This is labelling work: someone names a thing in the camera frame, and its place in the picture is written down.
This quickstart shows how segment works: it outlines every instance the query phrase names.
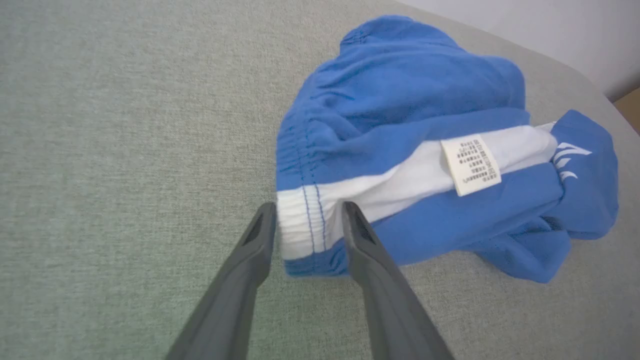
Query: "clothing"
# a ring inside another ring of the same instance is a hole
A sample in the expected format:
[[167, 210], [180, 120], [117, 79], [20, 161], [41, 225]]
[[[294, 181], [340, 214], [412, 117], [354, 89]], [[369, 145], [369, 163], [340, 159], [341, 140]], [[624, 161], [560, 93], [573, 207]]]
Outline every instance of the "clothing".
[[[431, 26], [381, 17], [349, 32], [278, 134], [287, 272], [347, 270], [337, 210], [352, 200], [400, 265], [471, 250], [509, 275], [549, 281], [570, 235], [613, 225], [617, 162], [590, 119], [571, 111], [549, 133], [529, 125], [524, 106], [514, 64], [469, 54]], [[502, 182], [458, 197], [439, 141], [469, 134], [486, 142]]]

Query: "blue fabric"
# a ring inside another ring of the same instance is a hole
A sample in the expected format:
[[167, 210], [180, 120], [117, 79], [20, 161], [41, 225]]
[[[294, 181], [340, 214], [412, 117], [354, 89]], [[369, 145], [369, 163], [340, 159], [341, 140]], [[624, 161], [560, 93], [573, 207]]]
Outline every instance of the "blue fabric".
[[469, 54], [406, 17], [372, 20], [346, 35], [285, 115], [277, 190], [382, 174], [424, 140], [528, 124], [524, 102], [511, 62]]
[[[528, 124], [524, 99], [524, 78], [511, 62], [469, 54], [406, 17], [374, 19], [345, 36], [339, 56], [311, 74], [286, 114], [277, 189], [381, 174], [425, 140]], [[373, 223], [389, 254], [404, 265], [468, 250], [514, 277], [551, 280], [570, 238], [603, 236], [618, 212], [607, 131], [569, 111], [552, 134], [589, 154], [563, 156], [571, 159], [560, 169], [550, 161], [504, 174], [500, 184], [464, 197], [430, 196]], [[561, 179], [566, 171], [575, 177]], [[285, 261], [296, 276], [345, 274], [346, 265], [342, 240]]]

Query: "seam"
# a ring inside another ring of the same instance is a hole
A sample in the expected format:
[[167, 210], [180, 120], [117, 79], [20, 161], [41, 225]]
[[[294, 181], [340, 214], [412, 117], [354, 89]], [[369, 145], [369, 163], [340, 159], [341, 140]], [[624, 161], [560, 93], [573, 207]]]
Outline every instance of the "seam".
[[[307, 143], [307, 156], [309, 155], [310, 151], [309, 151], [309, 124], [311, 123], [310, 119], [305, 119], [305, 140]], [[311, 181], [314, 184], [314, 188], [316, 188], [316, 195], [317, 195], [317, 202], [318, 202], [318, 207], [320, 208], [320, 219], [322, 220], [322, 246], [323, 246], [323, 251], [326, 251], [326, 222], [324, 220], [324, 211], [322, 209], [322, 202], [320, 201], [320, 189], [318, 188], [318, 184], [316, 182], [316, 176], [314, 174], [314, 168], [309, 166], [309, 174], [311, 175]], [[311, 226], [311, 216], [309, 214], [309, 227]], [[311, 228], [311, 237], [313, 238], [313, 228]]]
[[326, 222], [324, 221], [324, 211], [322, 210], [322, 202], [320, 201], [320, 189], [316, 184], [316, 178], [314, 177], [313, 172], [311, 172], [311, 178], [314, 181], [314, 187], [316, 188], [316, 194], [318, 196], [318, 206], [320, 206], [320, 218], [322, 219], [322, 248], [323, 251], [326, 251]]
[[[307, 139], [307, 143], [308, 143], [308, 136], [307, 136], [307, 132], [305, 131], [305, 138]], [[314, 258], [314, 271], [316, 269], [316, 264], [315, 264], [315, 253], [316, 253], [316, 243], [314, 240], [314, 231], [313, 231], [313, 227], [311, 226], [311, 212], [309, 210], [309, 202], [307, 199], [307, 191], [305, 189], [305, 171], [302, 167], [302, 155], [300, 154], [300, 147], [297, 146], [297, 143], [294, 141], [294, 147], [296, 148], [296, 152], [298, 153], [298, 165], [300, 166], [300, 180], [302, 182], [302, 193], [305, 197], [305, 207], [307, 208], [307, 222], [309, 225], [309, 234], [311, 235], [311, 256]]]

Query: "gray fabric surface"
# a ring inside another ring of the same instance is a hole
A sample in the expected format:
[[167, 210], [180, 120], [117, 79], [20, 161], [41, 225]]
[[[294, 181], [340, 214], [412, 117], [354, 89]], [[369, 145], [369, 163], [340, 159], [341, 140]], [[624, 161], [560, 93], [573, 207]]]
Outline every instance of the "gray fabric surface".
[[[515, 61], [533, 122], [575, 108], [614, 136], [620, 216], [548, 285], [472, 254], [403, 271], [458, 359], [640, 359], [640, 141], [574, 70], [387, 0], [0, 2], [3, 359], [159, 359], [255, 208], [305, 77], [400, 13]], [[276, 253], [251, 359], [369, 359], [359, 289]]]

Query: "white label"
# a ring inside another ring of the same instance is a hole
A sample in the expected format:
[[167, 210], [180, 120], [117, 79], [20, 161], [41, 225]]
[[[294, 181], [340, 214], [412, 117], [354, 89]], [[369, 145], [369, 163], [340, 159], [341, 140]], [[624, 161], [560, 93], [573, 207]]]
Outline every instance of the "white label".
[[502, 181], [495, 158], [480, 134], [441, 140], [440, 143], [458, 196], [486, 189]]

